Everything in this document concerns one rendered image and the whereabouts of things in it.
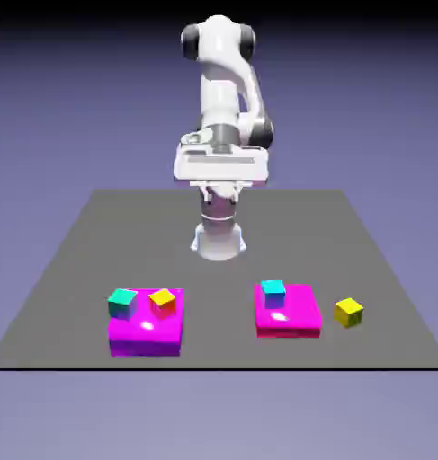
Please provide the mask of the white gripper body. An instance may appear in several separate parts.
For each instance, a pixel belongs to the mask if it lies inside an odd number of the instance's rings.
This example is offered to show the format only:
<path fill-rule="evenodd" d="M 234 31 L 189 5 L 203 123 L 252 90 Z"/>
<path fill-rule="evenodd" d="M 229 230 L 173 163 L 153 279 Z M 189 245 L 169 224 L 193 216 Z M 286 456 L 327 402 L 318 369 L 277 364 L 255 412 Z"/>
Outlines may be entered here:
<path fill-rule="evenodd" d="M 174 177 L 178 181 L 267 181 L 267 150 L 237 145 L 231 145 L 230 150 L 230 153 L 219 154 L 214 153 L 209 144 L 179 144 L 174 160 Z"/>

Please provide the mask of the small cyan cube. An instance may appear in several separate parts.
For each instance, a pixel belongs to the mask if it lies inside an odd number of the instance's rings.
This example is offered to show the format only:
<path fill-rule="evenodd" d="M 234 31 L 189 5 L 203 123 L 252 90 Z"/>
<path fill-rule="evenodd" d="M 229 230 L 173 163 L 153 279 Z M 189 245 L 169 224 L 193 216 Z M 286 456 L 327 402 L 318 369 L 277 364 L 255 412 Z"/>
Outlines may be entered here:
<path fill-rule="evenodd" d="M 268 279 L 261 282 L 264 294 L 264 307 L 267 309 L 281 309 L 284 307 L 286 290 L 282 280 Z"/>

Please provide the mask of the small orange cube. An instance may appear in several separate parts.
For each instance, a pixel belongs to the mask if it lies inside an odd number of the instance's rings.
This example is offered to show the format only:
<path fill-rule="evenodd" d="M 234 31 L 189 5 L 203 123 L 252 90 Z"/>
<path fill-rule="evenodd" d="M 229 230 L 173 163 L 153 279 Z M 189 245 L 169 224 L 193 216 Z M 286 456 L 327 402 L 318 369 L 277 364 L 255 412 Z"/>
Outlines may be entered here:
<path fill-rule="evenodd" d="M 167 288 L 159 289 L 148 295 L 153 315 L 160 320 L 175 315 L 176 296 Z"/>

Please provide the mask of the small green cube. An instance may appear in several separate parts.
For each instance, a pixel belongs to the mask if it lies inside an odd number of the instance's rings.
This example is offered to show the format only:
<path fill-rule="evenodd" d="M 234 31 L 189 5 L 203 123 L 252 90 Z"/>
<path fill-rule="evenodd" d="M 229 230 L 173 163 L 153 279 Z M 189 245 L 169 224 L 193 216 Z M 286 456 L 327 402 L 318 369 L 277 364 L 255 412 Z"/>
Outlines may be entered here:
<path fill-rule="evenodd" d="M 111 318 L 128 321 L 137 309 L 138 292 L 126 288 L 116 288 L 107 298 Z"/>

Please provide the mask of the small yellow cube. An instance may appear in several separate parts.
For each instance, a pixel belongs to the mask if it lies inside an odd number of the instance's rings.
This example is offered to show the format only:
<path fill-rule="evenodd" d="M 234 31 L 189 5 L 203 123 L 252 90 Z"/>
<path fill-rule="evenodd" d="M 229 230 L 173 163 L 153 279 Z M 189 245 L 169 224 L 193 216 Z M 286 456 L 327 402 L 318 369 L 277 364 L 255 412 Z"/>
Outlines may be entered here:
<path fill-rule="evenodd" d="M 350 328 L 362 322 L 363 306 L 349 297 L 335 303 L 334 319 L 344 328 Z"/>

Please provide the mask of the large pink box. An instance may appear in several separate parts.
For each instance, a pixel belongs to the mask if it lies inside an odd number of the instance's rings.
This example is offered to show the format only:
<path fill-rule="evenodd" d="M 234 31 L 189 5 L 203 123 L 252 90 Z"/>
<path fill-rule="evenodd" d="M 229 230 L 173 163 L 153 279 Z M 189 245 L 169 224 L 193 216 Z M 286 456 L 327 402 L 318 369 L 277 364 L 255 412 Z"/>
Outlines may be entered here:
<path fill-rule="evenodd" d="M 259 338 L 318 338 L 322 315 L 311 285 L 287 284 L 283 303 L 268 308 L 261 284 L 253 287 L 255 329 Z"/>

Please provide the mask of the large magenta box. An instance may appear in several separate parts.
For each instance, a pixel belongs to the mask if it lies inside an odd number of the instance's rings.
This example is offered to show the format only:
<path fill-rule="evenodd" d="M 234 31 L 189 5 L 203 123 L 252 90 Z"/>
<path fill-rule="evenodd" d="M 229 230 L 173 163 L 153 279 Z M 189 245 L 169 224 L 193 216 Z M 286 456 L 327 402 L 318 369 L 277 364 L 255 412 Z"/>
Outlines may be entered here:
<path fill-rule="evenodd" d="M 128 321 L 109 318 L 107 339 L 113 357 L 178 357 L 183 335 L 183 290 L 168 288 L 176 296 L 175 315 L 157 319 L 150 308 L 148 295 L 156 288 L 136 290 L 137 309 Z"/>

